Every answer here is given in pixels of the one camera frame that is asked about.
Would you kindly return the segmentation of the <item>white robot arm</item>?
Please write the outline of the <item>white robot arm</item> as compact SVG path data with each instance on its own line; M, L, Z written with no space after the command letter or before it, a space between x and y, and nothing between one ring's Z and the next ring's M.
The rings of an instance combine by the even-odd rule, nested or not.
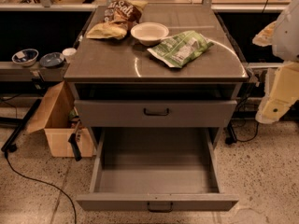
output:
M266 75L265 96L255 119L263 124L279 121L299 100L299 0L291 0L278 18L252 39L254 45L272 46L284 61Z

